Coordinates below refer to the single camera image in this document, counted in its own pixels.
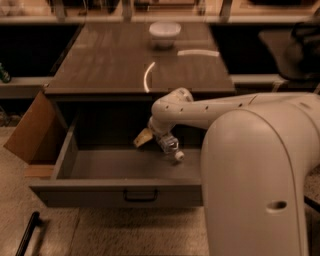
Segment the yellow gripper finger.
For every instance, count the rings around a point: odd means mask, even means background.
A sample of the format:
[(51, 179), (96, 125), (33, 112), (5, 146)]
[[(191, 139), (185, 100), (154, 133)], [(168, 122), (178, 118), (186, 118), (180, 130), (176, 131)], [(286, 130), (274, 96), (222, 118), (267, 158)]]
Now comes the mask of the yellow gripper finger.
[(144, 128), (138, 136), (134, 139), (133, 143), (136, 148), (141, 147), (145, 143), (153, 139), (152, 131), (149, 128)]

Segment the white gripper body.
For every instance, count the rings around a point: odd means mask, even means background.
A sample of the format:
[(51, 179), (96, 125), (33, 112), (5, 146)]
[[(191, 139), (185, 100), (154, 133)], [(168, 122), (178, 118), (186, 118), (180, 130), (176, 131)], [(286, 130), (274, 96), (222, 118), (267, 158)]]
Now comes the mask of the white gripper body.
[(173, 125), (157, 120), (153, 116), (149, 118), (147, 127), (151, 130), (157, 141), (169, 139), (172, 137), (171, 130)]

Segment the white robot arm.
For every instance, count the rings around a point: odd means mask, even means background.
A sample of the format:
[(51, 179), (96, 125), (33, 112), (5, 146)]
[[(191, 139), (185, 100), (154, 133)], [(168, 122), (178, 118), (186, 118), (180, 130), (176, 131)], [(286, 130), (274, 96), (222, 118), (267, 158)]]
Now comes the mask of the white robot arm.
[(309, 256), (304, 183), (320, 164), (319, 95), (196, 101), (179, 88), (152, 105), (134, 144), (155, 139), (182, 160), (176, 125), (206, 132), (200, 163), (210, 256)]

